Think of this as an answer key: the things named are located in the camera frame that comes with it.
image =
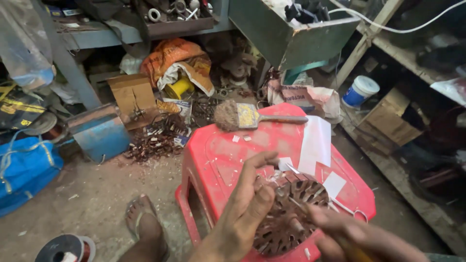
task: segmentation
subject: paintbrush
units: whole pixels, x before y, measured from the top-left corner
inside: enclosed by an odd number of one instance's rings
[[[291,197],[288,197],[290,202],[297,205],[298,208],[308,216],[308,211],[296,200]],[[343,249],[345,255],[347,256],[348,260],[351,262],[373,262],[373,260],[359,247],[357,247],[354,243],[348,241],[346,238],[342,236],[332,236],[333,239],[338,243],[338,245]]]
[[[215,109],[213,119],[218,128],[228,132],[239,129],[255,130],[260,121],[287,124],[304,124],[308,121],[306,117],[261,115],[253,104],[236,103],[233,100],[219,104]]]

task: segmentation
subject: red plastic stool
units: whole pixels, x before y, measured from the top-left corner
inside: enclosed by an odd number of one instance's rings
[[[259,112],[266,115],[306,115],[299,107],[287,103],[267,107]],[[195,247],[200,244],[201,239],[188,205],[189,188],[194,187],[196,190],[209,226],[212,228],[236,186],[243,162],[261,151],[278,151],[279,157],[290,157],[297,167],[303,129],[304,125],[262,122],[255,131],[224,133],[212,124],[194,132],[185,148],[183,177],[181,185],[175,192],[175,198],[181,207]],[[251,141],[247,142],[243,139],[246,134],[252,138]],[[238,142],[232,141],[235,135],[240,137]],[[333,145],[331,154],[331,167],[317,163],[315,178],[322,183],[322,178],[327,178],[332,171],[344,178],[347,182],[338,194],[337,200],[351,210],[361,210],[368,219],[371,219],[376,214],[374,193]],[[273,175],[274,170],[273,167],[268,166],[258,170],[258,173],[268,178]],[[356,218],[365,219],[362,215],[360,217],[356,215]],[[322,232],[316,230],[295,249],[272,258],[265,257],[252,249],[243,261],[308,261],[304,253],[305,248],[310,252],[310,260],[314,261],[320,256],[314,244],[314,239],[319,235],[322,235]]]

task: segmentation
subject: orange sack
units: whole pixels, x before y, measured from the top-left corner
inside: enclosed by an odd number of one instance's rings
[[[152,88],[162,90],[165,83],[157,82],[166,71],[170,67],[171,71],[181,69],[191,82],[211,96],[215,91],[209,77],[211,64],[209,56],[199,45],[174,38],[161,41],[141,63],[140,72],[148,76]]]

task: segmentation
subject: blue bag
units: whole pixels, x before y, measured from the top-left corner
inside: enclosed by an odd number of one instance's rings
[[[54,145],[29,137],[0,145],[0,217],[14,211],[43,189],[63,167]]]

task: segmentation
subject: concrete floor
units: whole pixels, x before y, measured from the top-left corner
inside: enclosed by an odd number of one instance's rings
[[[339,128],[336,133],[332,138],[335,147],[370,188],[378,188],[374,189],[377,215],[371,223],[392,231],[422,251],[446,253],[444,244],[346,134]],[[123,220],[126,204],[142,192],[154,202],[168,233],[172,249],[169,261],[185,261],[192,245],[174,198],[181,181],[182,158],[150,160],[143,165],[131,164],[122,156],[103,165],[75,159],[36,197],[0,218],[0,261],[33,261],[50,239],[69,233],[95,241],[94,261],[116,262],[133,244]]]

